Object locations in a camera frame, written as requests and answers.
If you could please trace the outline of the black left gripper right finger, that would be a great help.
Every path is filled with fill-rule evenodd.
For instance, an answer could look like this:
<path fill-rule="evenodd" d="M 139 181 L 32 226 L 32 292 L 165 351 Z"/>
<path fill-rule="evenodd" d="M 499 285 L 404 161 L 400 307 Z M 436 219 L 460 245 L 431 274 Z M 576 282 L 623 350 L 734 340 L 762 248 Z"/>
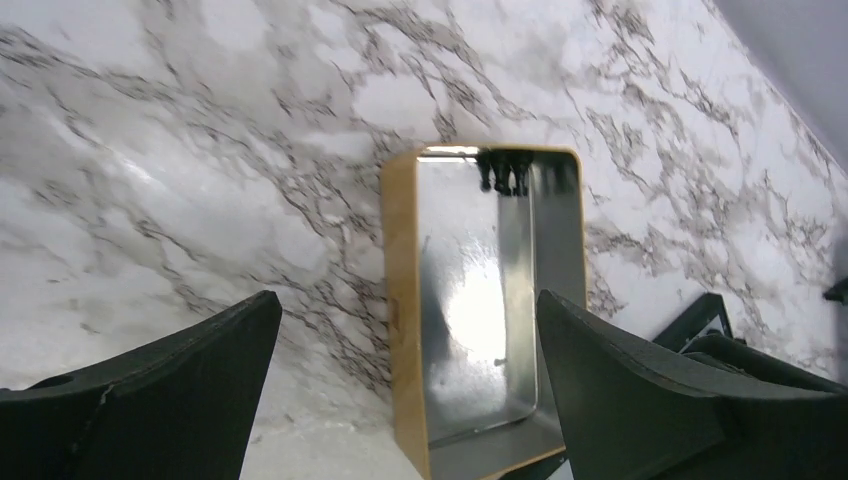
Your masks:
<path fill-rule="evenodd" d="M 847 389 L 712 334 L 679 353 L 551 292 L 536 321 L 577 479 L 843 479 Z"/>

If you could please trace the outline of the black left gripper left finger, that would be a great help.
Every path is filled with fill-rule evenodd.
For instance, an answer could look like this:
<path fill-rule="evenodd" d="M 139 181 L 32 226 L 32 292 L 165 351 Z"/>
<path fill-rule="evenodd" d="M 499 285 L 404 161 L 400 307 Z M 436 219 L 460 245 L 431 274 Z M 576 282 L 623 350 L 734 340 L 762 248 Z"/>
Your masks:
<path fill-rule="evenodd" d="M 102 362 L 1 393 L 5 479 L 236 479 L 282 308 L 259 292 Z"/>

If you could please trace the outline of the yellow metal tin box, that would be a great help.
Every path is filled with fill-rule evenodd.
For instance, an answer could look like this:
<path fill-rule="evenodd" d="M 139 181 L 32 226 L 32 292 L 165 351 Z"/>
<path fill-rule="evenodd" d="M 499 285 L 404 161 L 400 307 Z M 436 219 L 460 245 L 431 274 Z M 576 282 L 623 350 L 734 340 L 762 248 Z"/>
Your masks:
<path fill-rule="evenodd" d="M 533 153 L 528 196 L 480 190 L 483 149 Z M 536 302 L 588 302 L 578 155 L 428 146 L 387 161 L 380 189 L 401 451 L 425 479 L 501 479 L 560 454 Z"/>

